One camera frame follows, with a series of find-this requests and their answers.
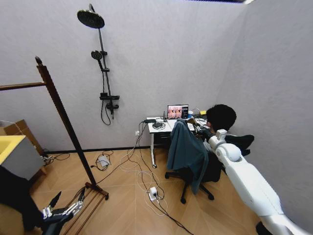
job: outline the black hair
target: black hair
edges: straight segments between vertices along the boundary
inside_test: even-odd
[[[206,111],[206,117],[215,132],[220,129],[228,131],[237,118],[236,112],[224,104],[217,104],[208,109]]]

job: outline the power strip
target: power strip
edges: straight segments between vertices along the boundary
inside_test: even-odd
[[[151,201],[157,200],[157,197],[154,196],[154,194],[157,195],[157,188],[156,187],[150,188],[150,192],[148,193]]]

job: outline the yellow object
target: yellow object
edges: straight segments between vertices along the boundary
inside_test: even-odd
[[[0,136],[0,164],[26,136]]]

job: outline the laptop screen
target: laptop screen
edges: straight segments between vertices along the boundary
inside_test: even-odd
[[[167,119],[188,118],[188,105],[168,105]]]

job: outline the cardboard box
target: cardboard box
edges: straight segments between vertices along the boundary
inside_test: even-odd
[[[41,148],[40,144],[34,137],[33,133],[31,133],[30,129],[28,128],[25,120],[20,120],[15,124],[12,123],[7,126],[0,126],[0,136],[15,136],[15,135],[25,135],[33,144],[33,146],[36,147],[36,150],[40,155],[44,153],[43,149]]]

